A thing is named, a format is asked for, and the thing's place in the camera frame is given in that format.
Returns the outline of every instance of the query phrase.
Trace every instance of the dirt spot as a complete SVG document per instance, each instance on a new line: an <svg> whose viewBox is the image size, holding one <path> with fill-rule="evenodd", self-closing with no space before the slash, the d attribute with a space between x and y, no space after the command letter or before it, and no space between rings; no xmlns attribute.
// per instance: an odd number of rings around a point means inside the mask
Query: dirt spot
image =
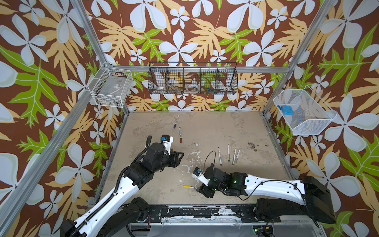
<svg viewBox="0 0 379 237"><path fill-rule="evenodd" d="M254 149L254 148L255 148L255 144L252 143L251 141L249 141L249 142L247 143L247 145L248 145L248 147L249 147L250 149Z"/></svg>

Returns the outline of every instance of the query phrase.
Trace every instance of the black cable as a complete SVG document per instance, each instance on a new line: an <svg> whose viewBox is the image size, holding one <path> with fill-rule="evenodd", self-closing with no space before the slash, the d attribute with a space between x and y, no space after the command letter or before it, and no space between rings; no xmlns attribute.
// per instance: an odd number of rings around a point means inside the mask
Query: black cable
<svg viewBox="0 0 379 237"><path fill-rule="evenodd" d="M110 196L100 206L98 206L82 223L80 223L80 225L78 225L78 227L76 227L68 237L73 237L96 213L98 213L103 207L105 207L105 205L108 204L108 202L112 200L112 198L117 194L122 176L128 169L129 167L126 167L120 172L113 193L111 193Z"/></svg>
<svg viewBox="0 0 379 237"><path fill-rule="evenodd" d="M142 154L144 154L146 150L147 150L146 148L143 149L143 151L141 151L141 152L136 156L136 158L132 161L132 164L133 164L133 163L136 163L136 162L138 162L140 159L142 159Z"/></svg>
<svg viewBox="0 0 379 237"><path fill-rule="evenodd" d="M205 163L207 162L208 156L209 156L212 152L215 153L215 159L213 160L213 164L216 162L216 151L211 151L211 152L207 155L207 157L205 158L204 166L203 166L203 170L204 170L204 172L205 172Z"/></svg>
<svg viewBox="0 0 379 237"><path fill-rule="evenodd" d="M305 202L305 199L303 198L303 195L302 195L301 191L299 190L299 188L298 188L296 185L294 185L293 183L290 183L290 182L288 182L288 181L277 180L277 179L266 180L266 181L261 182L259 185L262 185L263 183L270 182L270 181L284 182L284 183L288 183L288 184L293 185L293 186L295 187L295 189L297 189L297 190L299 191L299 193L300 193L300 195L301 195L301 198L303 199L304 206L305 206L305 208L307 209L307 212L308 212L309 217L313 220L313 222L315 223L315 225L317 226L317 228L320 228L319 224L315 221L315 219L313 218L312 214L310 213L310 211L309 211L309 209L308 209L308 207L307 207L307 204L306 204L306 202ZM241 199L242 201L246 201L249 197L251 197L251 195L252 195L253 192L259 187L259 185L257 185L257 186L255 187L255 189L250 193L250 195L249 195L247 198L245 198L245 199L242 199L242 198L240 198L240 197L238 197L238 198Z"/></svg>
<svg viewBox="0 0 379 237"><path fill-rule="evenodd" d="M128 224L126 225L126 230L128 231L128 233L129 233L129 235L130 235L131 237L136 237L136 236L133 235L132 232L130 231L130 229L129 229L129 225L128 225Z"/></svg>

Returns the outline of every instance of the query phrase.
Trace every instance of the white marker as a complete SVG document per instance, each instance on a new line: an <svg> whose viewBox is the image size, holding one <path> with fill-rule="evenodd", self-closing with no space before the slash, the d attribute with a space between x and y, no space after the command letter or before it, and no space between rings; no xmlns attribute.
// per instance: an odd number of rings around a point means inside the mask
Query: white marker
<svg viewBox="0 0 379 237"><path fill-rule="evenodd" d="M235 164L235 161L236 161L236 153L237 153L237 148L234 149L233 165Z"/></svg>
<svg viewBox="0 0 379 237"><path fill-rule="evenodd" d="M220 148L218 148L218 157L220 158L220 165L222 165L221 154L220 154Z"/></svg>
<svg viewBox="0 0 379 237"><path fill-rule="evenodd" d="M237 163L238 157L240 156L240 151L241 151L241 149L238 150L238 154L237 154L235 163Z"/></svg>

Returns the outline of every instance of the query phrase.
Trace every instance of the metal rail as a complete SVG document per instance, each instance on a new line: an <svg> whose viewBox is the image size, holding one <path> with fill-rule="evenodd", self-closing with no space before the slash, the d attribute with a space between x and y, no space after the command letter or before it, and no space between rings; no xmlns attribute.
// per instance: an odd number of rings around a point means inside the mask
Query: metal rail
<svg viewBox="0 0 379 237"><path fill-rule="evenodd" d="M7 234L29 196L34 191L34 188L69 136L83 110L87 107L90 98L90 92L85 91L39 155L38 160L34 162L17 188L9 194L8 199L3 203L0 212L0 236Z"/></svg>
<svg viewBox="0 0 379 237"><path fill-rule="evenodd" d="M130 70L132 72L148 72L149 66L112 66L120 69ZM236 67L237 72L247 73L288 73L288 67Z"/></svg>
<svg viewBox="0 0 379 237"><path fill-rule="evenodd" d="M88 40L95 51L95 55L100 61L100 65L107 67L108 62L105 59L104 51L101 48L99 39L97 38L95 28L93 27L91 21L88 19L83 2L81 0L70 0L70 2L79 14L81 22L83 23L83 29L86 32Z"/></svg>
<svg viewBox="0 0 379 237"><path fill-rule="evenodd" d="M288 73L282 76L281 80L279 81L278 85L276 86L275 90L270 96L270 99L268 100L267 105L263 110L263 113L267 113L270 111L272 105L274 104L274 98L282 91L282 88L285 85L285 83L292 77L293 71L295 70L295 67L298 64L301 55L306 51L308 45L313 39L314 34L316 33L320 25L323 23L324 18L328 15L334 1L335 0L325 0L321 8L318 10L303 40L300 42L300 45L296 50L295 55L293 55L293 58L289 64Z"/></svg>

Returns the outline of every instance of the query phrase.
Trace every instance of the marker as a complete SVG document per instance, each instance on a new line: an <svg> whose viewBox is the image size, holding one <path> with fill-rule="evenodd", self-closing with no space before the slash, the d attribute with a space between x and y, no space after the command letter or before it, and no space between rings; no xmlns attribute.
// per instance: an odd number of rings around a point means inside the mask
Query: marker
<svg viewBox="0 0 379 237"><path fill-rule="evenodd" d="M218 157L220 158L220 165L222 165L221 154L220 154L220 148L218 148Z"/></svg>
<svg viewBox="0 0 379 237"><path fill-rule="evenodd" d="M235 161L236 161L236 153L237 153L237 148L234 150L233 165L235 164Z"/></svg>
<svg viewBox="0 0 379 237"><path fill-rule="evenodd" d="M176 128L176 124L178 123L178 120L179 120L179 115L176 118L176 122L175 122L174 128Z"/></svg>
<svg viewBox="0 0 379 237"><path fill-rule="evenodd" d="M179 136L180 136L180 143L182 143L182 130L179 127Z"/></svg>
<svg viewBox="0 0 379 237"><path fill-rule="evenodd" d="M240 151L241 151L241 149L238 150L238 154L237 154L235 163L237 163L238 157L240 156Z"/></svg>

